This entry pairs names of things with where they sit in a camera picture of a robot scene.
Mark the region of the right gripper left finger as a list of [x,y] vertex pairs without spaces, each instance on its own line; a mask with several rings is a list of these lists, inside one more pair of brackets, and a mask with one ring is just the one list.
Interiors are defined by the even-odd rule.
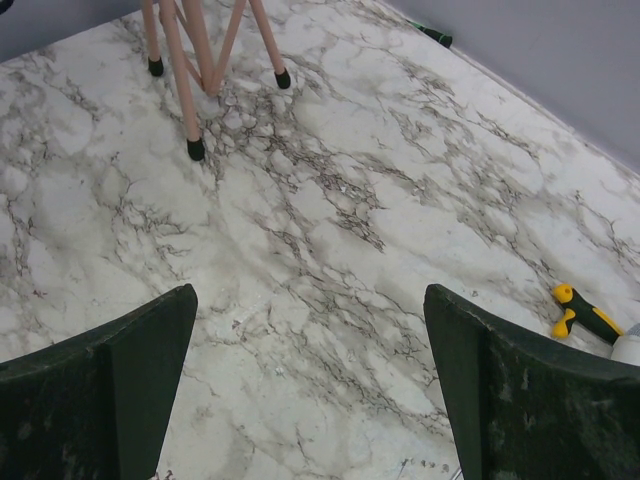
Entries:
[[197,307],[185,284],[2,363],[2,478],[152,478]]

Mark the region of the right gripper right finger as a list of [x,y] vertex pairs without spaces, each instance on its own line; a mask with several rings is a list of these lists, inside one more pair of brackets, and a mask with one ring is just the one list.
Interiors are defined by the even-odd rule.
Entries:
[[424,317],[466,479],[636,479],[639,369],[560,344],[439,284]]

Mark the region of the white microphone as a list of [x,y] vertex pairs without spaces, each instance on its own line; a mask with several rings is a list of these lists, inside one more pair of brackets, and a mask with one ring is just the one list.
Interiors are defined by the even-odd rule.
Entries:
[[640,324],[630,327],[615,341],[611,360],[630,365],[640,365]]

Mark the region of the pink music stand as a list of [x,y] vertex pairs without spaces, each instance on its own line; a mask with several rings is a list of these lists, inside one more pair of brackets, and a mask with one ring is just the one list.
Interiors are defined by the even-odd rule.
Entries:
[[261,0],[236,0],[218,58],[214,58],[200,1],[143,0],[141,12],[148,50],[148,71],[154,77],[164,73],[157,27],[161,26],[167,41],[178,100],[184,120],[187,152],[191,160],[205,158],[205,145],[198,123],[191,91],[194,81],[208,96],[216,95],[221,86],[239,30],[245,7],[251,8],[264,46],[271,60],[276,83],[282,90],[291,86],[276,44],[270,22]]

